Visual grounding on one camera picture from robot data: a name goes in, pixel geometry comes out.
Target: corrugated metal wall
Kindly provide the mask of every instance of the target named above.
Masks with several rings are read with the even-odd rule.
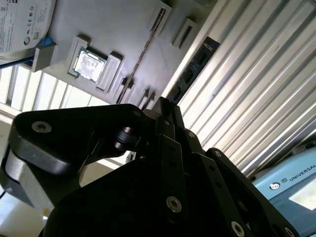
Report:
[[[316,133],[316,3],[219,0],[206,24],[221,46],[180,107],[205,149],[249,175]]]

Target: black device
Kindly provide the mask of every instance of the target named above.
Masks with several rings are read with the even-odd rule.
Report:
[[[125,151],[127,164],[79,186],[85,165]],[[164,98],[145,111],[111,105],[18,115],[0,182],[49,216],[44,237],[299,236],[220,150],[202,149]]]

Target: cable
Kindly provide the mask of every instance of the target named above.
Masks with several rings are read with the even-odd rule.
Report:
[[[2,194],[0,195],[0,200],[1,198],[3,198],[3,196],[5,195],[6,191],[3,191]]]

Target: white label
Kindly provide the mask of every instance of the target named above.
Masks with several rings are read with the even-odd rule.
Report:
[[[316,209],[316,179],[311,181],[289,199],[311,211]]]
[[[46,33],[48,2],[0,0],[0,53],[35,47]]]

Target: blue device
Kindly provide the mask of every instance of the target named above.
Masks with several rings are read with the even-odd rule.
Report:
[[[316,234],[316,147],[288,158],[253,184],[301,237]]]

